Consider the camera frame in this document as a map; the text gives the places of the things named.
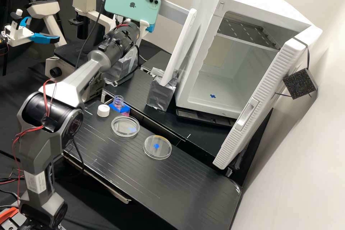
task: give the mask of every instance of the small glass vial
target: small glass vial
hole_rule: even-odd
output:
[[[121,115],[129,117],[130,107],[123,103],[123,96],[115,95],[112,104],[109,106],[118,113],[121,113]]]

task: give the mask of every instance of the mint green iphone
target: mint green iphone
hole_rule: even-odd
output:
[[[136,21],[145,20],[154,26],[161,0],[105,0],[104,9]]]

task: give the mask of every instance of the black platform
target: black platform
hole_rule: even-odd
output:
[[[176,103],[173,97],[166,112],[156,110],[146,105],[147,95],[150,89],[152,77],[149,74],[137,69],[133,77],[127,82],[117,86],[106,86],[103,89],[102,99],[105,101],[115,95],[122,95],[124,101],[132,108],[132,110],[143,115],[143,120],[151,120],[162,128],[167,129],[177,135],[180,142],[177,146],[197,158],[199,161],[216,168],[212,162],[217,156],[226,136],[231,128],[221,126],[213,126],[206,123],[195,122],[176,116]],[[262,134],[266,128],[271,113],[264,119],[252,139],[248,147],[239,155],[239,159],[234,159],[228,166],[232,174],[230,178],[242,186],[247,175],[249,167],[254,158],[257,147],[260,143]],[[228,168],[222,171],[223,174],[228,173]]]
[[[110,123],[119,113],[100,118],[99,104],[88,107],[75,137],[88,171],[177,229],[229,229],[241,195],[235,183],[175,146],[153,160],[143,143],[154,132],[141,126],[134,138],[115,135]],[[76,151],[69,156],[79,161]]]

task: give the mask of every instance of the petri dish lid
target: petri dish lid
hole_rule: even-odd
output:
[[[158,160],[168,158],[172,150],[169,140],[159,135],[152,135],[145,139],[143,148],[149,157]]]
[[[117,116],[112,120],[111,128],[120,137],[133,137],[138,134],[140,125],[133,117]]]

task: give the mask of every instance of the black cable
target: black cable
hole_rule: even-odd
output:
[[[79,176],[79,175],[81,175],[81,174],[84,173],[85,164],[84,164],[82,155],[80,154],[79,148],[78,148],[77,144],[76,144],[75,141],[74,141],[74,137],[72,138],[72,141],[73,141],[73,144],[74,144],[74,146],[75,146],[75,149],[77,150],[77,153],[78,153],[78,155],[79,155],[80,161],[81,161],[81,163],[82,163],[82,170],[80,171],[80,173],[79,173],[78,175],[76,175],[76,176]]]
[[[2,189],[0,189],[0,192],[11,194],[11,195],[13,195],[16,199],[20,199],[20,198],[18,197],[18,195],[17,195],[15,192],[9,192],[9,191],[2,190]]]
[[[307,69],[309,70],[309,62],[310,62],[310,53],[309,53],[309,46],[308,44],[304,43],[303,41],[297,39],[296,37],[293,37],[294,40],[297,40],[299,43],[302,43],[304,46],[307,47]]]
[[[285,95],[285,94],[283,94],[283,93],[275,93],[275,94],[282,95],[282,96],[286,96],[286,97],[291,97],[291,95]]]
[[[13,208],[13,207],[19,209],[18,206],[14,206],[14,205],[4,205],[4,206],[0,206],[0,208]]]
[[[89,40],[91,34],[93,33],[93,31],[94,31],[94,29],[95,29],[95,27],[96,27],[96,24],[98,23],[98,20],[100,19],[103,4],[104,4],[104,1],[102,0],[101,7],[100,7],[100,10],[98,11],[98,16],[97,16],[97,19],[96,19],[96,21],[95,21],[95,24],[93,25],[93,27],[92,27],[92,29],[91,29],[89,35],[87,36],[86,40],[84,41],[84,44],[83,44],[82,48],[81,48],[80,51],[79,51],[79,55],[78,55],[78,58],[77,58],[77,62],[75,63],[75,68],[74,68],[74,70],[76,70],[76,69],[78,68],[78,62],[79,62],[80,56],[81,56],[81,54],[82,54],[83,48],[84,48],[84,46],[86,45],[87,41]]]

